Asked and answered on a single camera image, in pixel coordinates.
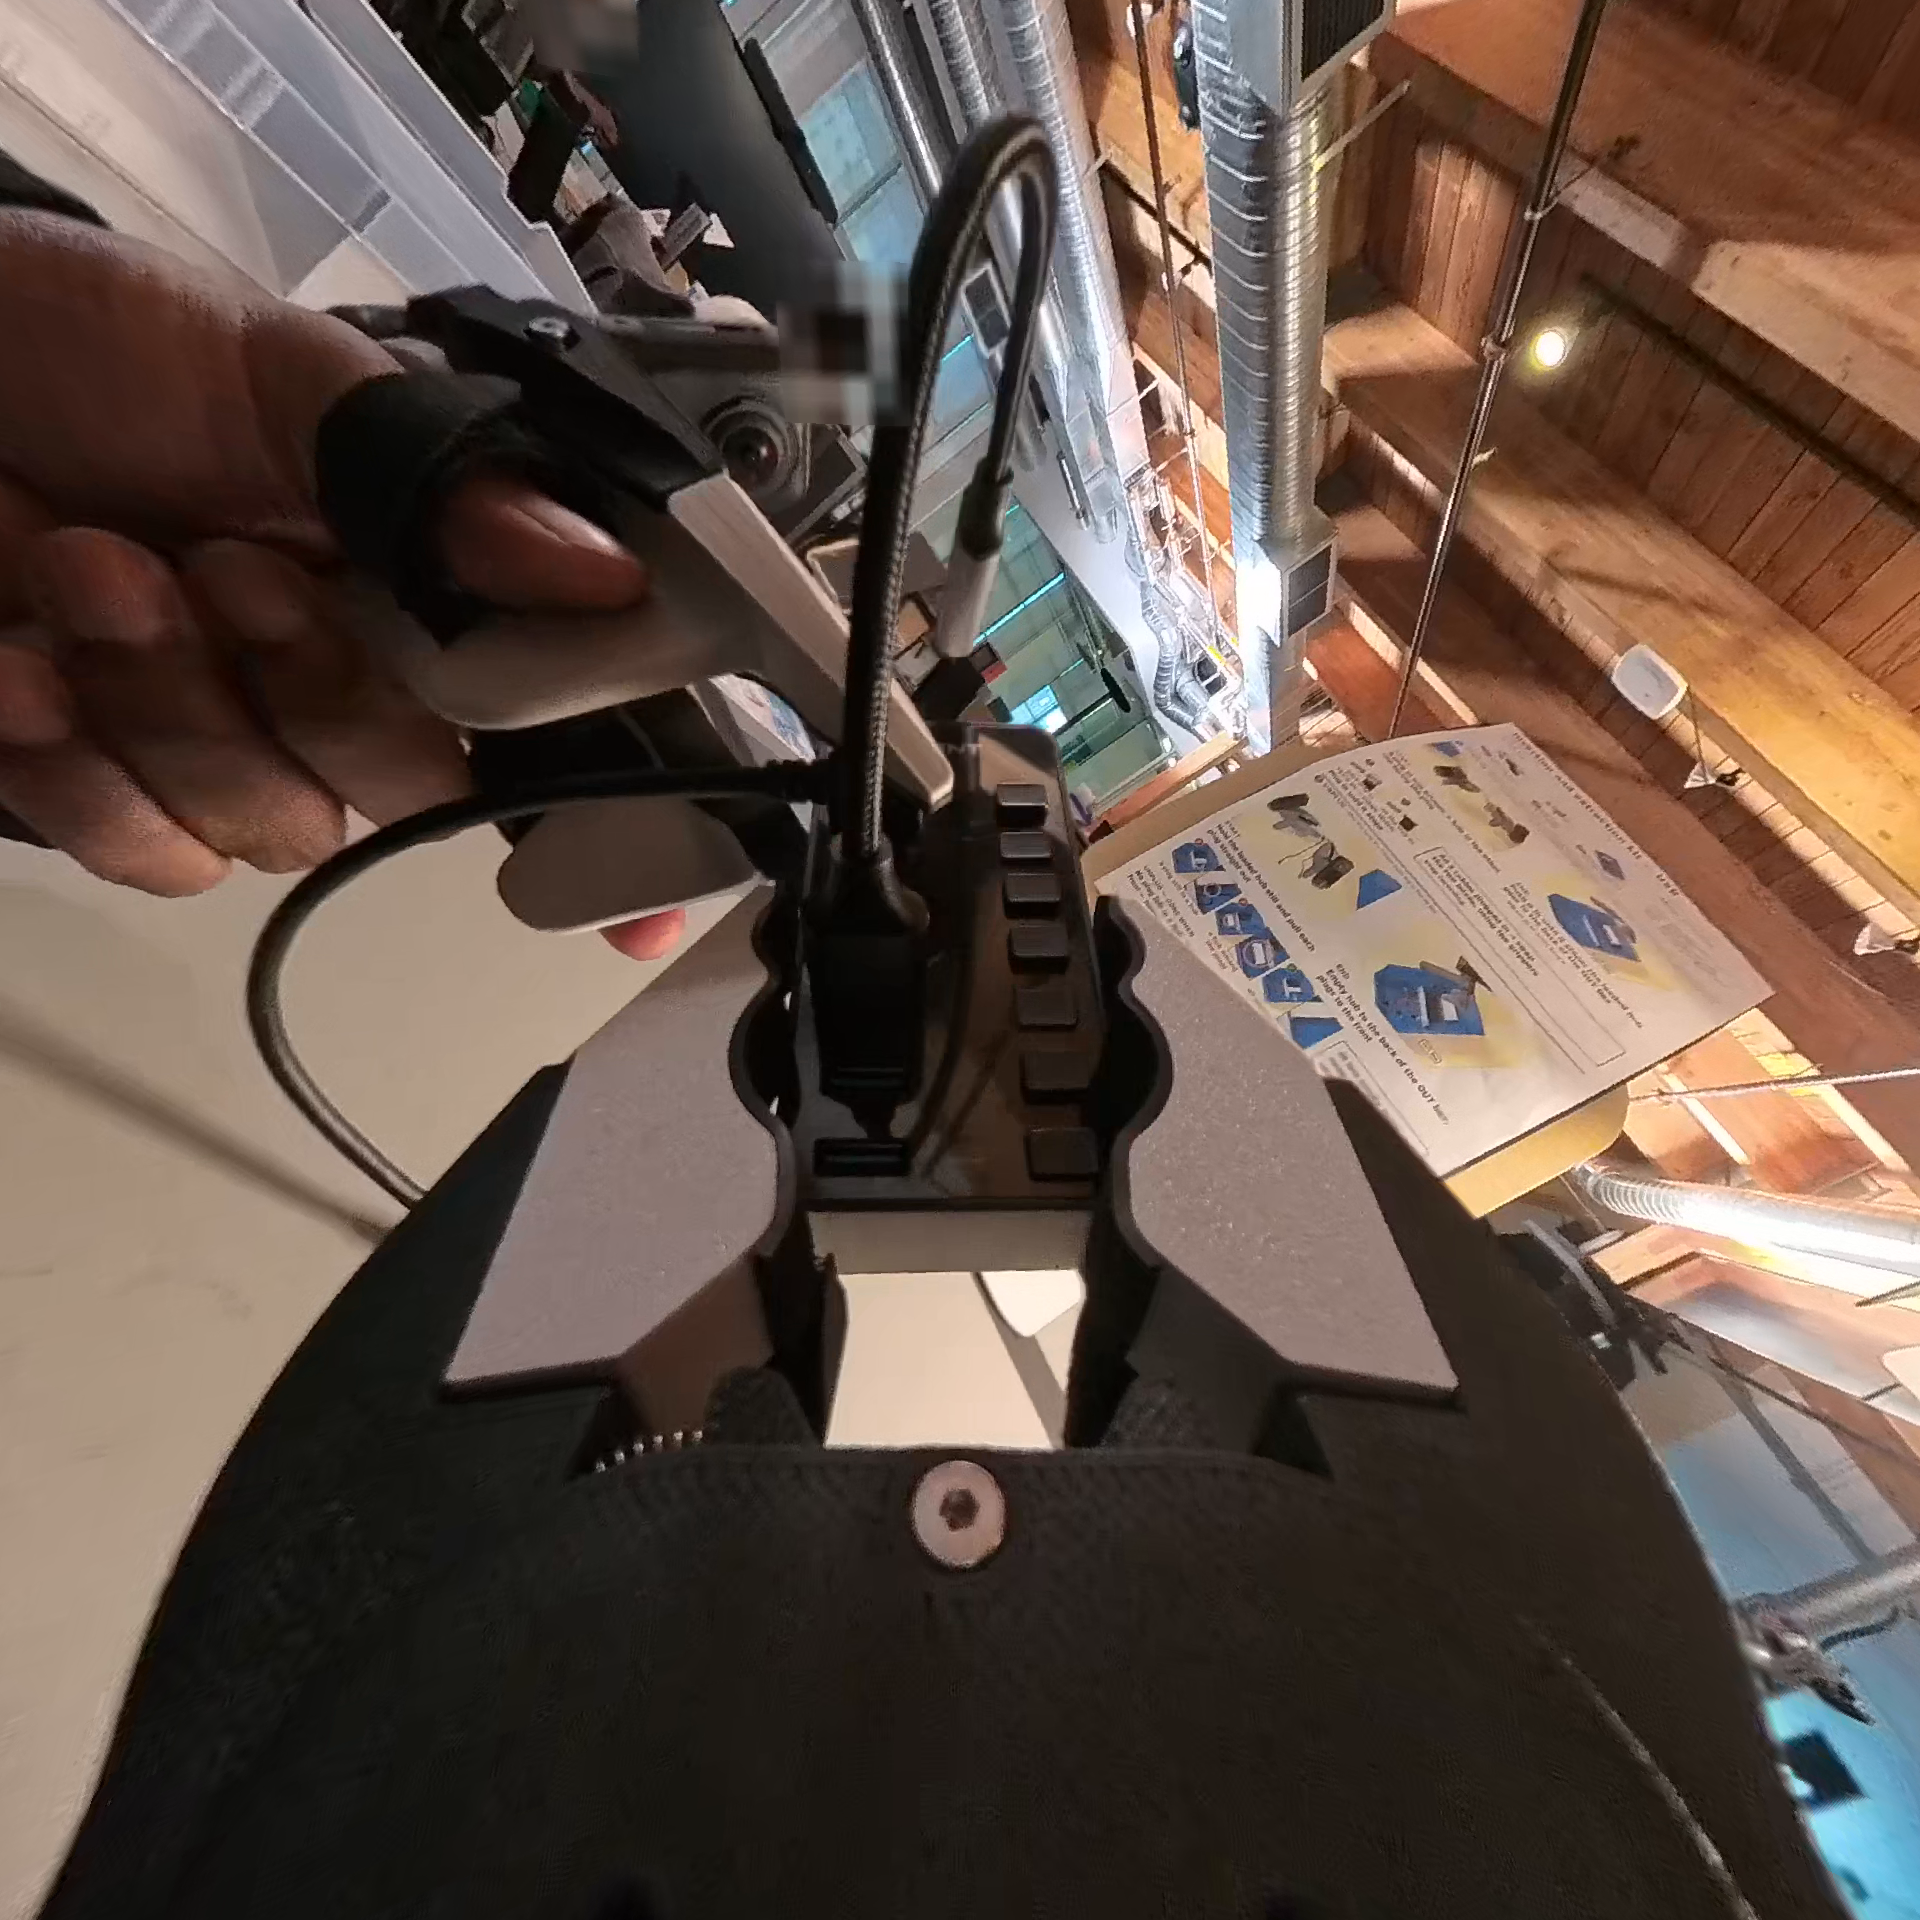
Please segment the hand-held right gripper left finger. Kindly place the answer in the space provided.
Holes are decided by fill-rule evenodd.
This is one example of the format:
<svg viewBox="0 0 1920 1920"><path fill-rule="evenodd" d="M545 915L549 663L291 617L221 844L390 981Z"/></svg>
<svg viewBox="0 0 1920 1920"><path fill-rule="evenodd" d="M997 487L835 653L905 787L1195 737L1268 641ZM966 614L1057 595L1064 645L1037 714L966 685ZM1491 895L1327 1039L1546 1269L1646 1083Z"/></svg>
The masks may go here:
<svg viewBox="0 0 1920 1920"><path fill-rule="evenodd" d="M700 1424L772 1369L823 1424L845 1305L813 1254L794 1139L753 1082L778 1002L747 890L572 1055L473 1305L452 1395L609 1385L639 1424Z"/></svg>

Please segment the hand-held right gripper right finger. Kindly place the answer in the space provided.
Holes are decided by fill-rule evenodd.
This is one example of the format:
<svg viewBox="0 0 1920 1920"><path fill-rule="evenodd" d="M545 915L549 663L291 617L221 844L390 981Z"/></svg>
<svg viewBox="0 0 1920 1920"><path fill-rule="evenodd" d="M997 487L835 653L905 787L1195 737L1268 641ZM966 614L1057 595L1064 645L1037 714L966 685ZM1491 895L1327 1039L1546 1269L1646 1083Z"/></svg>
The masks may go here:
<svg viewBox="0 0 1920 1920"><path fill-rule="evenodd" d="M1135 1387L1222 1449L1288 1441L1299 1398L1450 1407L1456 1365L1336 1086L1139 906L1102 895L1091 933L1100 1169L1067 1446L1105 1444Z"/></svg>

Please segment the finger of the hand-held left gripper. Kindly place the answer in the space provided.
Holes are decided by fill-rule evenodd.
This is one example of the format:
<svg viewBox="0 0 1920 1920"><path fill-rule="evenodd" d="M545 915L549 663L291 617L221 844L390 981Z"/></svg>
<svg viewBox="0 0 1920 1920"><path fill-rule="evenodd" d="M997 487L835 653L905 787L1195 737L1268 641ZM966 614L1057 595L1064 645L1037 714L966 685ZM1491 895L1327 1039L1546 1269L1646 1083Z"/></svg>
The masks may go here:
<svg viewBox="0 0 1920 1920"><path fill-rule="evenodd" d="M847 695L850 617L729 476L705 476L665 515L717 575L717 672L752 677L839 750L868 746L869 700Z"/></svg>
<svg viewBox="0 0 1920 1920"><path fill-rule="evenodd" d="M716 818L539 818L505 852L493 890L519 926L572 933L766 893L770 882Z"/></svg>

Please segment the black braided cable grey end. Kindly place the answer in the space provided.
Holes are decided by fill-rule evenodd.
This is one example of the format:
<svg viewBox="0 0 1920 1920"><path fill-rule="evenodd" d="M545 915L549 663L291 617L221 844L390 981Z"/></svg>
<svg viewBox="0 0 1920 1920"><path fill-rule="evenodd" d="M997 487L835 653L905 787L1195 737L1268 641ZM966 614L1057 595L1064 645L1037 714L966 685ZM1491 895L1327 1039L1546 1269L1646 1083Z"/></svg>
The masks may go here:
<svg viewBox="0 0 1920 1920"><path fill-rule="evenodd" d="M1016 430L1057 228L1057 159L1041 123L1025 112L1003 112L972 132L925 213L905 277L896 399L874 431L851 573L841 727L832 753L832 845L808 909L805 959L823 1089L851 1106L898 1104L922 1079L928 909L900 879L884 816L898 689L892 655L947 323L1006 189L1020 202L1009 323L941 605L945 621L961 623L955 638L966 655L1001 550Z"/></svg>

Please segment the clear plastic bin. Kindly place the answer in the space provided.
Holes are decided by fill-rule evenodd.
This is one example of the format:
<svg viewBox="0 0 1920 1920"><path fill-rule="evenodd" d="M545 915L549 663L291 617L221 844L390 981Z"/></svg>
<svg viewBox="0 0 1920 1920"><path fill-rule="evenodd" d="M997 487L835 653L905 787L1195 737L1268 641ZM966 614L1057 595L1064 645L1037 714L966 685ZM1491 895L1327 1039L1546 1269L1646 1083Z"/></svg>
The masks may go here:
<svg viewBox="0 0 1920 1920"><path fill-rule="evenodd" d="M112 1L132 33L410 293L484 286L594 312L553 228L361 1Z"/></svg>

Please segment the black silver USB hub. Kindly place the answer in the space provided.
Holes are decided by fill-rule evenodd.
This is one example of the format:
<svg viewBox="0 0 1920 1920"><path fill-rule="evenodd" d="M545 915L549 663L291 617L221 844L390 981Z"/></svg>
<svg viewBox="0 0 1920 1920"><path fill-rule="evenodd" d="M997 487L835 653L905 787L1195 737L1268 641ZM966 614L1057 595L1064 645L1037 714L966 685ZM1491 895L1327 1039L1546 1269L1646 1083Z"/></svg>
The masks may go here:
<svg viewBox="0 0 1920 1920"><path fill-rule="evenodd" d="M1075 1273L1104 1171L1105 1008L1055 737L937 730L947 802L900 834L925 908L924 1066L907 1098L832 1098L795 1017L790 1135L816 1251L850 1279Z"/></svg>

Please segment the cardboard clipboard with paper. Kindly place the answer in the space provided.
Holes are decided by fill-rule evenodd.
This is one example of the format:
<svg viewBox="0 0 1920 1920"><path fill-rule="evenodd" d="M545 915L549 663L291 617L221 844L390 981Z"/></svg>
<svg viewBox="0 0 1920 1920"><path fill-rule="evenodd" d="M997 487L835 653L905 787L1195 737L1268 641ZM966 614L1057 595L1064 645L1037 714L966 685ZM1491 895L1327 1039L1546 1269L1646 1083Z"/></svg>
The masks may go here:
<svg viewBox="0 0 1920 1920"><path fill-rule="evenodd" d="M1771 993L1512 723L1273 752L1118 828L1087 871L1139 933L1169 1051L1129 1152L1142 1223L1357 1205L1309 1074L1491 1216L1603 1152L1631 1082Z"/></svg>

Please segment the silver ventilation duct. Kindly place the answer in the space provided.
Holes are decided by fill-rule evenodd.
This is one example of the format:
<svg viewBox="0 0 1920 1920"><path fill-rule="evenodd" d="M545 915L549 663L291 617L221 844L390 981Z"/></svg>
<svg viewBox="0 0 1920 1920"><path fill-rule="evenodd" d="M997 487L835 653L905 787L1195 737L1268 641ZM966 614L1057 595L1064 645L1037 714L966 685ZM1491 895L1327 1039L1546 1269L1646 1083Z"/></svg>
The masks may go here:
<svg viewBox="0 0 1920 1920"><path fill-rule="evenodd" d="M1256 3L1195 3L1212 306L1248 742L1298 735L1307 635L1331 611L1333 529L1318 505L1337 82L1288 105L1236 52Z"/></svg>

